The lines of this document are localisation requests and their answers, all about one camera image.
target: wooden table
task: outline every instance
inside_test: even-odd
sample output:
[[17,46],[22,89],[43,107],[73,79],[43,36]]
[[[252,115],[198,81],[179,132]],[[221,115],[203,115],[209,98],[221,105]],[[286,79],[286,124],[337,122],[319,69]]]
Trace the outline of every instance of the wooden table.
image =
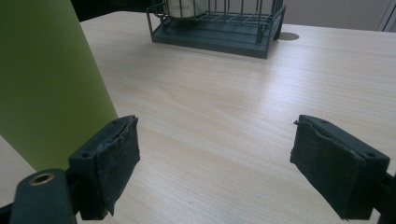
[[[145,14],[81,25],[119,116],[139,117],[141,161],[103,223],[345,223],[289,163],[300,114],[396,172],[396,34],[285,24],[300,38],[263,60],[151,43]],[[33,169],[3,139],[0,155],[1,206]]]

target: white cylinder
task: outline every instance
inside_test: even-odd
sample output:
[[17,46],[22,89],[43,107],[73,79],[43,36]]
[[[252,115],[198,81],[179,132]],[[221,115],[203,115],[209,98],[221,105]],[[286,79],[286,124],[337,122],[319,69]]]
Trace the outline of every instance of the white cylinder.
[[195,0],[195,5],[193,0],[181,0],[181,5],[180,0],[167,0],[167,4],[169,7],[169,16],[175,18],[199,16],[206,12],[208,8],[207,0]]

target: yellow-green board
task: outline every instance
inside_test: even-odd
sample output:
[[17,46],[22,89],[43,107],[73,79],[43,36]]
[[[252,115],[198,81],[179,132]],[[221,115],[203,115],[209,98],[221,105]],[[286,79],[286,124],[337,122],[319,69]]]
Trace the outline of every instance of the yellow-green board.
[[0,134],[36,170],[117,114],[70,0],[0,1]]

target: metal wire rack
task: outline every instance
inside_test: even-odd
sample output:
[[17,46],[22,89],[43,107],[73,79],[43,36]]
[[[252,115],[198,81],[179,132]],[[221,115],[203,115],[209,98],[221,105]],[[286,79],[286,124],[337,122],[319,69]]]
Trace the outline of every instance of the metal wire rack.
[[[262,0],[153,0],[147,16],[153,42],[266,59],[285,10],[283,0],[267,13]],[[150,14],[160,20],[156,29]]]

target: table hole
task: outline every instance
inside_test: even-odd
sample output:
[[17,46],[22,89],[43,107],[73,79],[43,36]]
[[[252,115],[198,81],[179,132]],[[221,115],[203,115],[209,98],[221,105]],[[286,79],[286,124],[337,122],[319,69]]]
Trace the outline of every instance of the table hole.
[[287,32],[282,32],[280,33],[279,39],[280,40],[296,40],[300,38],[299,35],[294,34],[294,33],[287,33]]

